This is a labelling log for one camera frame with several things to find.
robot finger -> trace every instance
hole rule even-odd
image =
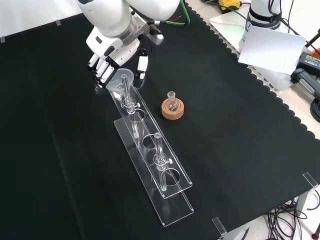
[[[91,59],[89,60],[88,66],[89,68],[94,68],[95,64],[98,62],[99,57],[97,54],[94,54]]]
[[[104,59],[102,59],[102,58],[99,58],[99,61],[98,61],[98,64],[96,65],[96,70],[98,70],[101,66],[102,66],[102,64],[104,63]]]
[[[113,66],[109,65],[109,67],[105,70],[102,77],[98,80],[99,87],[105,88],[115,73],[116,73],[116,69]]]
[[[102,63],[102,65],[101,65],[101,67],[99,67],[99,69],[96,71],[95,76],[96,76],[97,78],[100,78],[100,77],[104,74],[104,72],[106,71],[106,69],[108,68],[108,66],[109,66],[109,62],[104,61],[104,62]]]

hole in rack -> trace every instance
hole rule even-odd
[[[146,116],[145,111],[143,111],[140,108],[135,109],[135,113],[134,113],[134,121],[135,122],[141,122],[145,118],[145,116]]]
[[[153,134],[146,135],[142,140],[142,144],[147,149],[154,149],[156,147],[154,135]]]
[[[166,184],[168,186],[177,185],[180,181],[180,173],[174,168],[168,168],[165,172]]]

robotic hand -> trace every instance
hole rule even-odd
[[[94,52],[88,66],[94,71],[99,87],[105,88],[119,67],[138,50],[140,38],[147,36],[156,45],[164,36],[148,25],[130,6],[156,21],[167,20],[180,0],[77,0],[94,28],[86,40]],[[141,49],[137,77],[143,80],[148,67],[147,51]]]

plastic clip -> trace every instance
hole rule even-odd
[[[218,229],[221,237],[225,236],[228,233],[225,227],[222,225],[221,221],[219,220],[219,217],[215,217],[214,219],[212,219],[212,222],[214,223],[216,229]]]

white paper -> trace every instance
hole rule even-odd
[[[302,36],[251,26],[239,62],[291,75],[305,42]]]

